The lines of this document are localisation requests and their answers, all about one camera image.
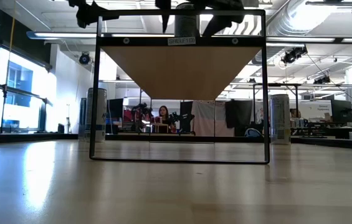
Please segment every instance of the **spotlight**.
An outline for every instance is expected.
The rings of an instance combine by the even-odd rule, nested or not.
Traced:
[[[326,84],[330,82],[331,82],[331,78],[328,75],[326,75],[322,78],[316,78],[313,84]]]
[[[281,59],[281,61],[286,65],[289,63],[293,63],[296,60],[300,59],[302,55],[307,54],[307,48],[306,46],[304,47],[295,47],[291,51],[286,52],[285,56]]]
[[[88,63],[90,63],[90,54],[88,52],[82,52],[82,56],[80,56],[78,61],[82,65],[88,65]]]

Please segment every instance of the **person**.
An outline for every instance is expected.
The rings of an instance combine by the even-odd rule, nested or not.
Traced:
[[[159,108],[159,116],[162,118],[162,124],[167,124],[169,125],[169,128],[174,131],[173,129],[175,128],[174,123],[172,123],[169,120],[169,110],[166,106],[161,106]],[[164,130],[163,128],[159,128],[160,133],[167,133],[167,130]]]
[[[302,114],[300,114],[300,111],[299,111],[299,114],[298,114],[297,113],[298,111],[296,109],[289,109],[289,112],[291,114],[291,118],[301,118],[302,117]]]

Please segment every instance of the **security camera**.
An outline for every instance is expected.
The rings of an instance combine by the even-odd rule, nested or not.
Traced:
[[[90,53],[82,52],[82,56],[80,56],[78,60],[82,65],[88,65],[90,63]]]

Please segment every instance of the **black fabric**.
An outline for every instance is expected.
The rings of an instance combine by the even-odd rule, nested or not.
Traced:
[[[188,118],[191,117],[191,113],[193,110],[193,101],[189,102],[180,102],[180,115],[188,115]],[[184,133],[188,133],[191,131],[191,120],[190,119],[182,119],[180,121],[180,128],[183,129]]]
[[[180,115],[191,114],[193,110],[193,101],[180,102]]]
[[[226,123],[227,128],[238,128],[248,126],[252,116],[252,101],[231,100],[226,102]]]

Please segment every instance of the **woman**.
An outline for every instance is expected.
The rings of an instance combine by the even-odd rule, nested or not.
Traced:
[[[159,116],[162,118],[162,124],[167,124],[169,125],[169,128],[172,130],[172,132],[174,132],[174,123],[172,123],[169,120],[169,110],[166,106],[161,106],[159,108]],[[168,130],[163,129],[163,128],[159,128],[159,132],[160,133],[167,133]]]

